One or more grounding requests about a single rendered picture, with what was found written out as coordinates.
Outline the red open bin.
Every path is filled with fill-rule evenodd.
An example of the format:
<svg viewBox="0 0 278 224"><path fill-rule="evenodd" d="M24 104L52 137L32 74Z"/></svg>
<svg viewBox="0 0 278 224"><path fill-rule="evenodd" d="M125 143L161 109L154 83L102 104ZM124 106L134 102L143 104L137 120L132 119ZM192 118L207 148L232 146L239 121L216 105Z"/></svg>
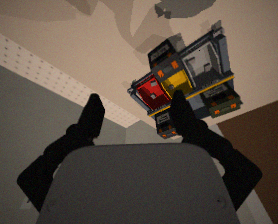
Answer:
<svg viewBox="0 0 278 224"><path fill-rule="evenodd" d="M151 81L156 81L158 85L151 86ZM155 78L154 74L143 80L137 85L137 91L140 94L142 100L152 109L155 110L169 102L171 102L171 98L164 90L163 86L157 78ZM150 94L154 93L156 98L152 99Z"/></svg>

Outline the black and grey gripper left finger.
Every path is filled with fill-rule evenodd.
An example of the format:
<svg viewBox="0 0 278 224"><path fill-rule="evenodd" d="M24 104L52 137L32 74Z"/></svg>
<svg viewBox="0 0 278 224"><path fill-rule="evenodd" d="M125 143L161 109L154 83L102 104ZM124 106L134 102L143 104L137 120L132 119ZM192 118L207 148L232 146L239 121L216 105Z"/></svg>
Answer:
<svg viewBox="0 0 278 224"><path fill-rule="evenodd" d="M43 155L31 163L17 178L17 184L40 213L53 180L53 174L65 156L78 148L95 145L100 135L105 108L97 93L91 93L77 124L48 145Z"/></svg>

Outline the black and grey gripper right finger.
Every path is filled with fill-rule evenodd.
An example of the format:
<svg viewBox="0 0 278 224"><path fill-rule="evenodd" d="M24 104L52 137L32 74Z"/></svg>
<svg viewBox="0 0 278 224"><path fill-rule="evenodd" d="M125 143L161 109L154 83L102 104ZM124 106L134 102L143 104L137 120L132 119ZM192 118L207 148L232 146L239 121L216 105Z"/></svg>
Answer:
<svg viewBox="0 0 278 224"><path fill-rule="evenodd" d="M260 168L235 150L229 140L208 129L205 121L197 119L182 90L174 91L170 112L176 133L183 137L181 143L205 149L224 167L222 179L237 211L262 178Z"/></svg>

